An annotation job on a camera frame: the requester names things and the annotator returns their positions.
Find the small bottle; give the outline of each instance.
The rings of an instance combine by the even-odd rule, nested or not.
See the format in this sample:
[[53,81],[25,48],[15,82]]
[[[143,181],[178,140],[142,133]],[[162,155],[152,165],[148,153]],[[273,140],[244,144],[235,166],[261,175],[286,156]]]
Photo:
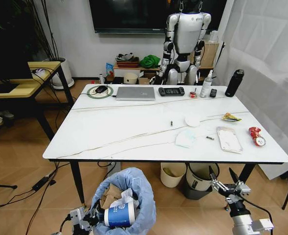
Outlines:
[[208,76],[205,78],[203,82],[202,89],[200,92],[201,98],[205,98],[209,94],[211,83],[212,83],[212,73],[213,73],[213,70],[210,70]]
[[103,74],[101,73],[101,74],[99,74],[99,80],[100,80],[100,83],[101,84],[105,84],[105,79],[104,79],[104,77],[103,77]]
[[237,88],[240,86],[244,75],[245,75],[244,70],[235,71],[226,89],[225,92],[226,96],[233,97],[235,95],[235,92],[237,91]]

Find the black tv screen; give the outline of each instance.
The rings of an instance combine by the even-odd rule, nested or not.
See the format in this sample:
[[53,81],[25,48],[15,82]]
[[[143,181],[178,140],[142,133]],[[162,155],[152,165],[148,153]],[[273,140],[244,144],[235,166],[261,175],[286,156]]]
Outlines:
[[[204,0],[202,12],[211,14],[209,30],[217,30],[227,0]],[[164,33],[179,0],[89,0],[96,33]],[[198,9],[199,0],[195,2]]]

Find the silver laptop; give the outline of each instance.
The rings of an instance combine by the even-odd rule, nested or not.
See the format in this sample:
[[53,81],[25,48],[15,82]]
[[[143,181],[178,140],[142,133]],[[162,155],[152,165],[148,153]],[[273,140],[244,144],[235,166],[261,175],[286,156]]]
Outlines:
[[153,87],[119,87],[116,100],[155,100]]

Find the computer mouse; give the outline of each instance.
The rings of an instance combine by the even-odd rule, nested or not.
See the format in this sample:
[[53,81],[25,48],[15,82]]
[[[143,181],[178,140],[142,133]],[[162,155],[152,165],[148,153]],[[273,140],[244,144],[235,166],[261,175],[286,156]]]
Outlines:
[[102,93],[106,91],[108,88],[106,86],[99,86],[95,91],[96,93]]

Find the red can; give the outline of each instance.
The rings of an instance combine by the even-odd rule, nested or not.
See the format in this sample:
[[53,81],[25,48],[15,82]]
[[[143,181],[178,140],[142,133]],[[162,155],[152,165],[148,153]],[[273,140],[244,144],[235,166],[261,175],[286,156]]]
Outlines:
[[190,93],[189,93],[189,96],[190,96],[191,98],[195,98],[195,97],[196,97],[196,92],[190,92]]
[[258,127],[250,127],[249,133],[257,146],[264,146],[266,144],[266,140],[259,134],[261,131]]

